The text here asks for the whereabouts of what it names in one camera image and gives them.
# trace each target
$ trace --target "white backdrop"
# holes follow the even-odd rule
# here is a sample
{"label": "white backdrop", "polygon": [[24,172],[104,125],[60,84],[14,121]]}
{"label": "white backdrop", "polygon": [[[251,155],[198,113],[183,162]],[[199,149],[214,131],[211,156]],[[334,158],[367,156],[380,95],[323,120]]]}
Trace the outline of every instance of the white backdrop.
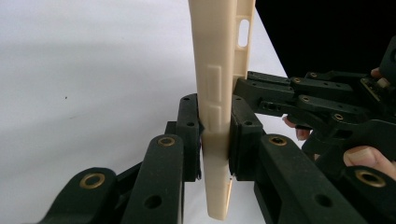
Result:
{"label": "white backdrop", "polygon": [[[257,13],[249,69],[285,76]],[[196,92],[188,1],[1,1],[0,78],[0,223],[34,223],[80,171],[142,161]],[[226,221],[209,218],[201,180],[184,222],[264,221],[251,182],[233,183]]]}

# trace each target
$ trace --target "beige plastic part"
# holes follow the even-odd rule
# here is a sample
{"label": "beige plastic part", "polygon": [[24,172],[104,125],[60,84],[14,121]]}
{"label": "beige plastic part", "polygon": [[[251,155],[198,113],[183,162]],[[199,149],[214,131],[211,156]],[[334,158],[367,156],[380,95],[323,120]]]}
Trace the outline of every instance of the beige plastic part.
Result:
{"label": "beige plastic part", "polygon": [[377,82],[376,82],[379,87],[381,87],[382,89],[387,88],[388,86],[390,86],[390,83],[388,82],[388,80],[384,77],[381,77]]}
{"label": "beige plastic part", "polygon": [[[255,0],[189,0],[202,134],[207,212],[224,220],[231,192],[228,165],[233,85],[246,77]],[[248,21],[247,44],[238,45]]]}

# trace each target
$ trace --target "fingertip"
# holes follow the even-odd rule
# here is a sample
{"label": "fingertip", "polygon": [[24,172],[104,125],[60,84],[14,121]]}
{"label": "fingertip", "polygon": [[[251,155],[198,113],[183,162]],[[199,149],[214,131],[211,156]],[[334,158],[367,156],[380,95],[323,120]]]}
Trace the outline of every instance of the fingertip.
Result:
{"label": "fingertip", "polygon": [[377,164],[372,147],[353,147],[344,153],[344,163],[346,166],[362,165],[374,167]]}
{"label": "fingertip", "polygon": [[296,136],[299,141],[308,139],[310,132],[308,130],[296,129]]}
{"label": "fingertip", "polygon": [[381,78],[382,77],[381,73],[379,72],[379,67],[377,67],[377,68],[375,68],[375,69],[373,69],[371,71],[371,76],[372,77],[377,77],[377,78]]}
{"label": "fingertip", "polygon": [[291,123],[291,122],[288,120],[288,117],[283,117],[282,119],[283,119],[283,121],[286,123],[286,125],[288,125],[290,128],[295,128],[295,127],[296,127],[296,125],[295,125],[294,123]]}

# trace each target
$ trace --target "circular hole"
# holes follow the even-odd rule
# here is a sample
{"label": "circular hole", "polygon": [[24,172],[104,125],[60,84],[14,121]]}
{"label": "circular hole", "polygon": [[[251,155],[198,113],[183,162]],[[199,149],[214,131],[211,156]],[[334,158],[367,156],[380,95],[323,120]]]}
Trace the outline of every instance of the circular hole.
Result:
{"label": "circular hole", "polygon": [[272,137],[270,138],[270,142],[277,146],[285,146],[288,142],[281,137]]}
{"label": "circular hole", "polygon": [[100,181],[100,176],[93,175],[90,178],[88,178],[87,180],[85,180],[85,184],[86,185],[94,185],[94,184],[98,183],[99,181]]}
{"label": "circular hole", "polygon": [[276,105],[268,105],[269,110],[276,110]]}
{"label": "circular hole", "polygon": [[370,182],[378,181],[378,178],[375,175],[363,174],[362,177]]}
{"label": "circular hole", "polygon": [[169,138],[165,138],[163,140],[161,140],[162,144],[170,144],[172,142],[172,140],[170,140]]}
{"label": "circular hole", "polygon": [[315,202],[318,204],[324,206],[324,207],[331,207],[332,206],[332,200],[327,197],[326,195],[323,194],[317,194],[315,195]]}
{"label": "circular hole", "polygon": [[163,199],[158,195],[153,195],[145,200],[145,207],[148,209],[158,208],[163,203]]}

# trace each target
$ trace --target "human hand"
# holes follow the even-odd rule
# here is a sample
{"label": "human hand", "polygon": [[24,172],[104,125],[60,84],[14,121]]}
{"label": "human hand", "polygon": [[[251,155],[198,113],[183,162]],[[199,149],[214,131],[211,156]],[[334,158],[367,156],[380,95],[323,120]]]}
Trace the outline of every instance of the human hand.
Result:
{"label": "human hand", "polygon": [[[372,77],[377,78],[382,77],[378,68],[373,69],[371,75]],[[284,117],[283,120],[289,127],[296,127],[296,125],[290,122],[287,117]],[[309,130],[296,129],[296,136],[300,141],[306,140],[309,137],[309,134]],[[346,166],[368,166],[396,180],[396,162],[389,161],[378,149],[374,147],[353,147],[344,153],[343,159]]]}

